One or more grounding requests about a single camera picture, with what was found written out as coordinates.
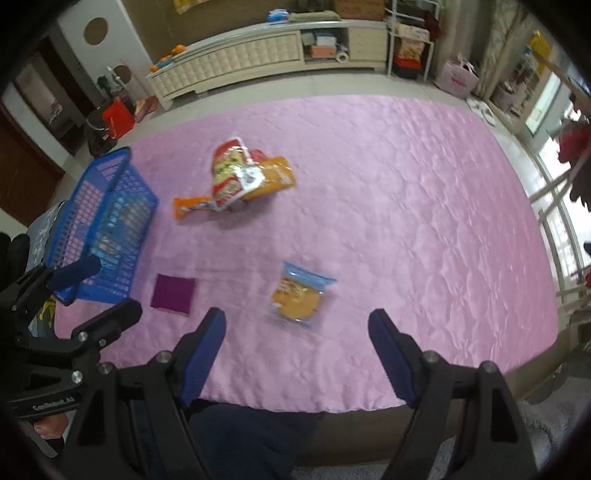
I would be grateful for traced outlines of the person's left hand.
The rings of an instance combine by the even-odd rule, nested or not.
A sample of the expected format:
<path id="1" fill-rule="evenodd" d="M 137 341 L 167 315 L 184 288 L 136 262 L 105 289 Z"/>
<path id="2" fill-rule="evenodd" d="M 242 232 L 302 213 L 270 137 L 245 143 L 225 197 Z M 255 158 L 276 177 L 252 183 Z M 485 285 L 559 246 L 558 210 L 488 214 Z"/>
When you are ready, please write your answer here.
<path id="1" fill-rule="evenodd" d="M 42 439 L 55 440 L 63 437 L 68 424 L 68 416 L 60 413 L 35 421 L 33 428 Z"/>

